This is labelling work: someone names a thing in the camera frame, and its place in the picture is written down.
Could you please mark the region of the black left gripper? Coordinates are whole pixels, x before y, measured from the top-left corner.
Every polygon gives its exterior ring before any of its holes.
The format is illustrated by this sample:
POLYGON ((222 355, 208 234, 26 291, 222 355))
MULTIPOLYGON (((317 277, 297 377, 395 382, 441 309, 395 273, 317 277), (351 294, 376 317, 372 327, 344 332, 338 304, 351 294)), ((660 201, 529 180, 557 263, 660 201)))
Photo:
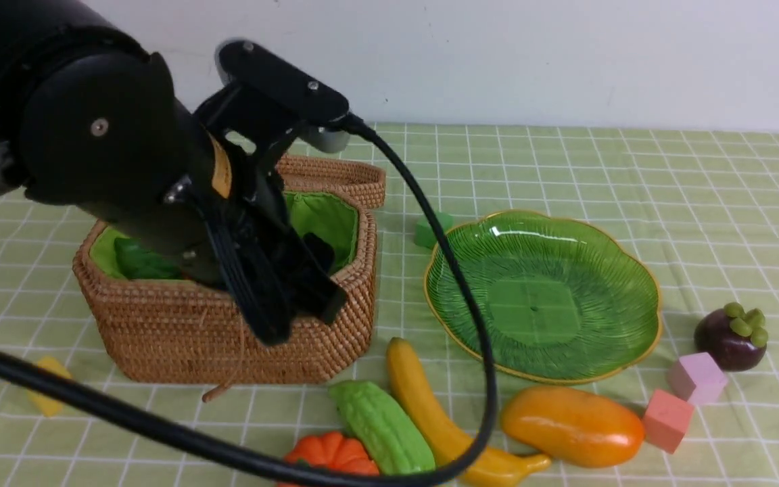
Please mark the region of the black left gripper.
POLYGON ((302 116, 232 81, 195 112, 207 160, 189 169, 183 200, 203 220, 220 281, 266 346, 293 322, 336 320, 348 295, 333 280, 335 253, 291 222, 277 164, 305 130, 302 116))

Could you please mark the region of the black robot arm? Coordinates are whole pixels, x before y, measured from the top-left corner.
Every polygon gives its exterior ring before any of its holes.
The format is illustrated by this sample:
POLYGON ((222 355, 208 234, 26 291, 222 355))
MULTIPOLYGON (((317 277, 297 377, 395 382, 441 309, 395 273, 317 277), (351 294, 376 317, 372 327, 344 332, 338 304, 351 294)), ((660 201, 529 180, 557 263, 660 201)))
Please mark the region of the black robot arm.
POLYGON ((0 196, 84 210, 284 344, 347 295, 331 246, 294 229, 277 164, 299 138, 339 151, 349 104, 255 41, 214 59, 223 87, 191 112, 163 56, 87 4, 0 1, 0 196))

